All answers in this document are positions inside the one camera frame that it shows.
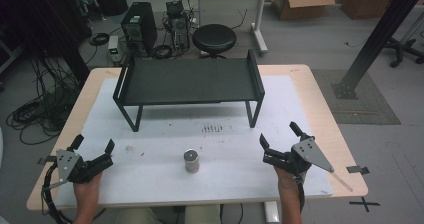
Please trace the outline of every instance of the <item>small cylinder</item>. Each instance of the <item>small cylinder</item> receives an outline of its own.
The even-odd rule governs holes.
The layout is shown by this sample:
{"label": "small cylinder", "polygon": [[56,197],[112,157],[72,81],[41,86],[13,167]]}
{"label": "small cylinder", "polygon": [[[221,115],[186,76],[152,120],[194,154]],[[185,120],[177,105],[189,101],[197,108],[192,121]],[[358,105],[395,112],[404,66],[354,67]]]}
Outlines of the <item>small cylinder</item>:
{"label": "small cylinder", "polygon": [[184,161],[188,172],[196,173],[199,170],[199,155],[195,150],[190,149],[184,152]]}

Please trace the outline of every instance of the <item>hand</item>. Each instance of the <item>hand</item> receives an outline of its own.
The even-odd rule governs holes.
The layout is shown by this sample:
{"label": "hand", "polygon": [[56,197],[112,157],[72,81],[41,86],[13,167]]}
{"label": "hand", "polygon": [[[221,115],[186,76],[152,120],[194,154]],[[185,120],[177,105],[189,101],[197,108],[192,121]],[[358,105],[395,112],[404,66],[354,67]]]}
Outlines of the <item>hand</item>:
{"label": "hand", "polygon": [[93,222],[99,202],[99,184],[102,173],[99,173],[88,183],[74,183],[74,193],[77,199],[77,215],[74,224],[89,224]]}
{"label": "hand", "polygon": [[275,167],[278,176],[278,192],[280,193],[280,201],[282,208],[283,224],[302,223],[300,214],[299,189],[293,174],[285,170]]}

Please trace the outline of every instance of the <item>black cable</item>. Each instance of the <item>black cable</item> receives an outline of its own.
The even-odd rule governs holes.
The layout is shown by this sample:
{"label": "black cable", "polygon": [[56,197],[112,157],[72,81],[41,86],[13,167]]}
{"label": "black cable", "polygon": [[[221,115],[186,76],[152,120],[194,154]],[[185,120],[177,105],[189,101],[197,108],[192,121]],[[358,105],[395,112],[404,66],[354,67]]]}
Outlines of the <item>black cable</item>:
{"label": "black cable", "polygon": [[177,213],[177,220],[175,220],[175,224],[178,224],[179,219],[180,219],[180,212]]}
{"label": "black cable", "polygon": [[[241,214],[240,214],[240,219],[239,219],[239,221],[237,222],[237,224],[240,224],[241,223],[241,221],[243,220],[243,216],[244,216],[244,208],[243,208],[243,203],[240,203],[240,208],[241,208]],[[221,224],[223,224],[223,222],[222,222],[222,213],[224,212],[224,204],[221,204],[220,205],[220,213],[219,213],[219,220],[220,220],[220,222],[221,222]]]}
{"label": "black cable", "polygon": [[95,33],[91,35],[89,43],[92,46],[102,46],[109,42],[109,34]]}
{"label": "black cable", "polygon": [[239,222],[237,224],[240,224],[241,223],[241,220],[243,220],[243,214],[244,214],[243,203],[240,203],[240,207],[241,207],[241,215],[240,215],[240,220],[239,220]]}
{"label": "black cable", "polygon": [[[41,190],[41,214],[42,215],[50,215],[57,224],[67,224],[72,223],[73,220],[66,217],[62,211],[57,210],[56,205],[53,202],[53,198],[51,195],[51,178],[53,171],[57,168],[57,161],[55,160],[53,164],[50,166],[50,168],[47,170],[46,175],[44,176],[44,183]],[[44,212],[44,203],[47,204],[48,212]],[[99,213],[97,213],[93,220],[96,220],[99,218],[104,212],[106,211],[106,208],[102,209]]]}
{"label": "black cable", "polygon": [[172,56],[172,48],[168,45],[160,45],[153,49],[153,59],[168,59]]}
{"label": "black cable", "polygon": [[124,51],[124,54],[121,56],[121,59],[119,60],[119,62],[114,62],[113,63],[113,66],[114,67],[122,67],[122,60],[124,60],[124,58],[125,58],[125,55],[127,54],[127,51],[128,51],[128,45],[125,45],[125,51]]}
{"label": "black cable", "polygon": [[94,58],[94,56],[96,55],[96,53],[97,53],[97,46],[95,46],[95,50],[94,50],[94,53],[93,53],[93,55],[90,57],[90,59],[88,59],[88,61],[85,63],[85,65],[87,65],[91,60],[93,60],[93,58]]}
{"label": "black cable", "polygon": [[112,33],[116,32],[117,30],[120,30],[120,29],[122,29],[122,27],[118,27],[118,28],[116,28],[115,30],[113,30],[113,31],[109,32],[109,36],[110,36],[110,35],[112,35]]}
{"label": "black cable", "polygon": [[[0,0],[0,2],[6,9],[14,10],[12,18],[15,20],[14,24],[22,33],[32,54],[30,63],[36,75],[34,82],[37,92],[35,98],[13,111],[7,117],[6,123],[20,131],[19,138],[22,143],[40,144],[60,133],[72,109],[73,99],[76,100],[81,84],[85,82],[84,76],[88,72],[85,71],[85,66],[80,65],[82,58],[75,43],[69,41],[70,38],[66,39],[69,33],[64,34],[63,23],[59,18],[52,17],[52,15],[56,17],[56,14],[52,13],[53,8],[46,0]],[[49,53],[44,50],[45,43],[40,38],[40,33],[41,37],[44,37],[43,34],[51,37],[52,45],[63,55],[63,59],[75,75],[67,73],[57,58],[48,57]],[[53,85],[46,87],[46,81]],[[48,138],[37,142],[24,140],[25,130],[32,125],[40,125]]]}
{"label": "black cable", "polygon": [[191,20],[194,18],[194,10],[193,10],[193,7],[191,7],[190,0],[187,0],[187,3],[188,3],[188,15],[187,15],[187,19],[188,19],[188,22],[190,23],[188,32],[190,33],[190,29],[191,28],[193,28],[193,29],[197,29],[197,28],[196,27],[193,27],[191,25],[192,24]]}
{"label": "black cable", "polygon": [[241,25],[243,25],[243,23],[244,23],[244,19],[246,18],[246,13],[247,13],[247,9],[244,11],[244,15],[242,16],[243,18],[242,18],[242,20],[241,20],[241,23],[240,23],[240,24],[238,24],[237,26],[231,27],[230,29],[235,29],[235,28],[240,27]]}
{"label": "black cable", "polygon": [[289,163],[293,163],[293,175],[295,177],[297,188],[299,189],[299,202],[300,202],[300,212],[303,210],[305,205],[305,191],[303,190],[303,177],[299,173],[299,167],[293,155],[289,157]]}
{"label": "black cable", "polygon": [[354,45],[349,44],[349,42],[345,42],[344,44],[345,44],[346,46],[348,46],[348,47],[358,47],[358,46],[363,45],[363,44],[364,44],[367,40],[368,40],[368,38],[366,38],[365,40],[363,40],[361,43],[354,44]]}

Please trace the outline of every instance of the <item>metal stand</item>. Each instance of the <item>metal stand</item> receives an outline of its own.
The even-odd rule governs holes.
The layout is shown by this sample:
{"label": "metal stand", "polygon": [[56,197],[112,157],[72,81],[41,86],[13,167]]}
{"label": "metal stand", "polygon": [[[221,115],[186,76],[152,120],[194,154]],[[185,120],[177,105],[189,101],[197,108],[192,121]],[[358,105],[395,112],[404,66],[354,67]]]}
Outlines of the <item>metal stand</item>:
{"label": "metal stand", "polygon": [[357,98],[355,88],[358,86],[359,81],[417,2],[418,0],[393,0],[346,75],[340,83],[333,84],[333,91],[337,98]]}
{"label": "metal stand", "polygon": [[417,31],[417,29],[424,22],[424,12],[421,16],[414,22],[414,24],[409,28],[406,34],[403,36],[402,40],[397,41],[393,37],[390,38],[389,42],[384,46],[385,48],[392,48],[396,50],[396,61],[390,63],[391,67],[397,67],[403,61],[403,53],[409,53],[418,58],[415,60],[417,64],[424,63],[424,53],[412,48],[412,45],[416,42],[416,39],[411,39],[411,36]]}
{"label": "metal stand", "polygon": [[[144,106],[237,101],[245,102],[249,126],[255,127],[265,90],[253,50],[249,50],[247,58],[137,63],[132,52],[128,55],[113,99],[134,132],[139,130]],[[251,101],[256,102],[254,111]],[[138,108],[135,122],[126,106]]]}

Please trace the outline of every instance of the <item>stool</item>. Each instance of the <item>stool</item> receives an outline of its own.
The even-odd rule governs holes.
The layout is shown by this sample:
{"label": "stool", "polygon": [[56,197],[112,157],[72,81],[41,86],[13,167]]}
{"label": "stool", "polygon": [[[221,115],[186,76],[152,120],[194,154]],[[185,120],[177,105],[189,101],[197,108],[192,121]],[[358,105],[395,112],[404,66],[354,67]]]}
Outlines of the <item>stool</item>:
{"label": "stool", "polygon": [[219,24],[209,24],[199,27],[193,33],[193,44],[201,51],[207,52],[206,57],[224,58],[219,54],[230,50],[236,44],[236,34],[229,27]]}

